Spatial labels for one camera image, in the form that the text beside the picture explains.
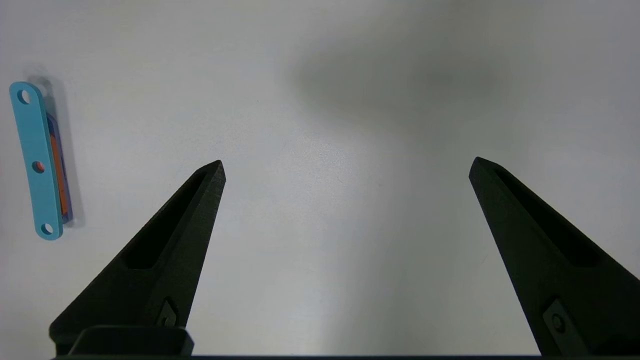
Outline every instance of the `white table surface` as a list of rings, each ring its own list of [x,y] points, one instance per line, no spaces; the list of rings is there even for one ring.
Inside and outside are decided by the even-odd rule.
[[[0,1],[0,357],[200,165],[197,354],[535,354],[467,174],[640,274],[639,1]],[[8,88],[50,82],[77,220],[33,230]]]

